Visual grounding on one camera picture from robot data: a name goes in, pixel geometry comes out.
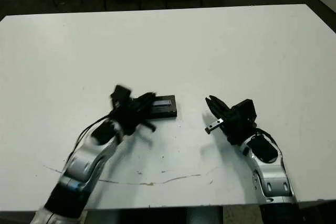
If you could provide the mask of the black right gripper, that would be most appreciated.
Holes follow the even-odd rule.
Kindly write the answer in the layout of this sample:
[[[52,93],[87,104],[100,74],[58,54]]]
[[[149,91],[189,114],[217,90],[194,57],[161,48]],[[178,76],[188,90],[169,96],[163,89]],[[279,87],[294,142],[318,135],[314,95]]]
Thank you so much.
[[[220,128],[231,145],[241,145],[255,133],[255,119],[257,117],[255,109],[241,107],[230,109],[214,95],[205,98],[205,101],[216,117],[216,121],[205,128],[207,134],[210,134],[216,128]]]

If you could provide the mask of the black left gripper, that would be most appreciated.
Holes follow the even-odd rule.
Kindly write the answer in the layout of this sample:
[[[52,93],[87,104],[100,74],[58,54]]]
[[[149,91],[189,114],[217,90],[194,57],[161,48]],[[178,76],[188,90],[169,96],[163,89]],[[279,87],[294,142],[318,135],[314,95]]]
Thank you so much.
[[[124,135],[132,135],[139,125],[149,128],[155,132],[156,126],[149,122],[152,118],[153,102],[156,93],[147,92],[136,99],[126,101],[112,101],[112,111],[110,117],[117,121]]]

